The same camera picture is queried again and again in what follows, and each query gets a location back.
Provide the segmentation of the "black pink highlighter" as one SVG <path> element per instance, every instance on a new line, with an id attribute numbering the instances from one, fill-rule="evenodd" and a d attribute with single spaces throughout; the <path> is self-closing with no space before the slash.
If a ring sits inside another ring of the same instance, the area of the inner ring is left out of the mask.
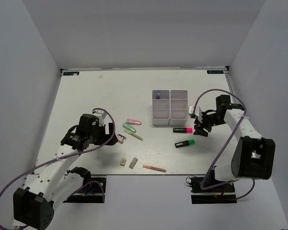
<path id="1" fill-rule="evenodd" d="M 173 133 L 193 133 L 193 129 L 189 127 L 175 127 Z"/>

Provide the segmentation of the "black green highlighter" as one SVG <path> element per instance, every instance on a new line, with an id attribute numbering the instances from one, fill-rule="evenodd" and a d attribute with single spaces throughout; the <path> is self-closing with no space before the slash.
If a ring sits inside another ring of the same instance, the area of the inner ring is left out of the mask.
<path id="1" fill-rule="evenodd" d="M 192 146 L 194 144 L 195 144 L 195 140 L 191 139 L 191 140 L 185 140 L 185 141 L 177 142 L 174 145 L 176 148 L 182 148 L 182 147 Z"/>

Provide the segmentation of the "blue capped white tube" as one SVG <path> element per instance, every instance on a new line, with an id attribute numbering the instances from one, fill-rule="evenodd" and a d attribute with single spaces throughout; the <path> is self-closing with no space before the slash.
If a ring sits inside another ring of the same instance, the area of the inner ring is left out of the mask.
<path id="1" fill-rule="evenodd" d="M 156 94 L 156 99 L 160 99 L 160 98 L 161 98 L 161 93 L 158 92 L 158 93 Z"/>

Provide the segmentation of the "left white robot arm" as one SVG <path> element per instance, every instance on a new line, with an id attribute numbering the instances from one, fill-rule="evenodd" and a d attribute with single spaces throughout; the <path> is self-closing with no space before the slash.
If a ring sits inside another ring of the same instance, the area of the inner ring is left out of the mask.
<path id="1" fill-rule="evenodd" d="M 71 195 L 90 189 L 91 172 L 83 167 L 71 165 L 90 145 L 96 149 L 115 145 L 115 124 L 105 125 L 109 113 L 104 109 L 93 109 L 83 114 L 79 123 L 72 126 L 60 142 L 52 162 L 26 188 L 18 188 L 13 194 L 13 215 L 24 226 L 45 230 L 51 223 L 55 210 Z"/>

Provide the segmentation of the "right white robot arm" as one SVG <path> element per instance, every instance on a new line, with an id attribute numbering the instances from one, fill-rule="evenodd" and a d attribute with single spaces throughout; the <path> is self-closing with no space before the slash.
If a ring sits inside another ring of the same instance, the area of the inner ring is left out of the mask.
<path id="1" fill-rule="evenodd" d="M 207 178 L 207 186 L 212 191 L 218 191 L 224 182 L 271 177 L 276 144 L 256 131 L 244 112 L 245 108 L 232 103 L 229 95 L 220 95 L 216 98 L 215 110 L 199 110 L 198 115 L 191 115 L 195 119 L 194 135 L 207 137 L 213 127 L 226 124 L 237 140 L 231 161 L 226 165 L 213 165 L 213 175 Z"/>

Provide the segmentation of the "green translucent tube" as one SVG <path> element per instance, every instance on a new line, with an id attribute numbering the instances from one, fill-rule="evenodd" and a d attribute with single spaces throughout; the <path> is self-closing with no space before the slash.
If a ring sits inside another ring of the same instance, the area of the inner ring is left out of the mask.
<path id="1" fill-rule="evenodd" d="M 130 124 L 128 124 L 127 122 L 124 122 L 122 127 L 128 131 L 130 131 L 131 133 L 136 133 L 136 129 L 134 127 L 132 127 Z"/>

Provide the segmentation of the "yellow marker pen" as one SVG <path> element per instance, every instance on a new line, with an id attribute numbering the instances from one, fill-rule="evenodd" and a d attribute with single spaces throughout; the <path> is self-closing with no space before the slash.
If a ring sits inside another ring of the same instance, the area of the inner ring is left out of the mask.
<path id="1" fill-rule="evenodd" d="M 129 130 L 124 130 L 124 132 L 127 133 L 127 134 L 129 134 L 129 135 L 131 135 L 131 136 L 133 136 L 134 138 L 136 138 L 136 139 L 138 139 L 138 140 L 140 140 L 140 141 L 143 141 L 143 138 L 142 138 L 142 137 L 136 135 L 135 133 L 132 133 L 132 132 L 129 131 Z"/>

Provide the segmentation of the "pink translucent tube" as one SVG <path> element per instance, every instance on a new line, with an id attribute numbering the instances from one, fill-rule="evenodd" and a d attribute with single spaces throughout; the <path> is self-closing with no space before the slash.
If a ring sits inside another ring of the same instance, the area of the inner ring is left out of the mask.
<path id="1" fill-rule="evenodd" d="M 127 119 L 126 124 L 128 124 L 130 126 L 140 126 L 142 123 L 138 120 Z"/>

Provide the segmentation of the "tan small eraser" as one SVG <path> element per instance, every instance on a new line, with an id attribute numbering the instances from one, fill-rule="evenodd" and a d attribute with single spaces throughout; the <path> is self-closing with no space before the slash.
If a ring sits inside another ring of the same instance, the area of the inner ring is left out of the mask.
<path id="1" fill-rule="evenodd" d="M 127 160 L 125 158 L 122 158 L 120 161 L 120 166 L 125 166 Z"/>

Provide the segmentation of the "grey eraser block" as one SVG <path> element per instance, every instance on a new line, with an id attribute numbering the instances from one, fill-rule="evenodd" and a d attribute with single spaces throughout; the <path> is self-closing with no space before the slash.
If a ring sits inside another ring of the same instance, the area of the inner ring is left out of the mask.
<path id="1" fill-rule="evenodd" d="M 138 162 L 138 158 L 134 157 L 129 165 L 129 168 L 133 169 Z"/>

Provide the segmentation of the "right white organizer bin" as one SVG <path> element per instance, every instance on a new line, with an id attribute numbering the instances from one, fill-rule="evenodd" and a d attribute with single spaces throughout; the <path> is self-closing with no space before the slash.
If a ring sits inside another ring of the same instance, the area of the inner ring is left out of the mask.
<path id="1" fill-rule="evenodd" d="M 170 91 L 170 121 L 171 126 L 184 126 L 188 118 L 188 91 Z"/>

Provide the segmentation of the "white organizer bin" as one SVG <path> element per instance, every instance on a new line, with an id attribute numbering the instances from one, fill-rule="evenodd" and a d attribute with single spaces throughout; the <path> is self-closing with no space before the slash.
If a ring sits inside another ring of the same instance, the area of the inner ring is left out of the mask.
<path id="1" fill-rule="evenodd" d="M 170 91 L 170 121 L 171 126 L 184 126 L 188 118 L 188 91 Z"/>
<path id="2" fill-rule="evenodd" d="M 156 99 L 156 94 L 160 92 L 161 98 Z M 170 91 L 152 91 L 152 124 L 154 126 L 167 126 L 170 121 Z"/>

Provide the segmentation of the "left white organizer bin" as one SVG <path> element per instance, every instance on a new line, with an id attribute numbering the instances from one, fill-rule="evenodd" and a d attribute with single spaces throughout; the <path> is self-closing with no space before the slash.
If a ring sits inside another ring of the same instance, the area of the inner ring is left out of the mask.
<path id="1" fill-rule="evenodd" d="M 160 92 L 161 98 L 156 99 L 156 94 Z M 170 121 L 170 91 L 152 91 L 152 124 L 154 126 L 167 126 Z"/>

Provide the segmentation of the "right blue table label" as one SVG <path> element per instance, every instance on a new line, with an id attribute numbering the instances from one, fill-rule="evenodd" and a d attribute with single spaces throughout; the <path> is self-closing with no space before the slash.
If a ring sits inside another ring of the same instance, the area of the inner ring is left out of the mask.
<path id="1" fill-rule="evenodd" d="M 207 70 L 207 74 L 224 74 L 223 70 Z"/>

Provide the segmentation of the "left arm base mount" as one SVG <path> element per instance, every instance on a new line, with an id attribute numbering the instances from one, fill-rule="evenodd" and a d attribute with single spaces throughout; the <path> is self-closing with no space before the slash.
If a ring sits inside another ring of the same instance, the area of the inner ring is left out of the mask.
<path id="1" fill-rule="evenodd" d="M 104 203 L 106 192 L 106 177 L 91 177 L 90 183 L 79 192 L 71 195 L 64 203 L 98 204 Z"/>

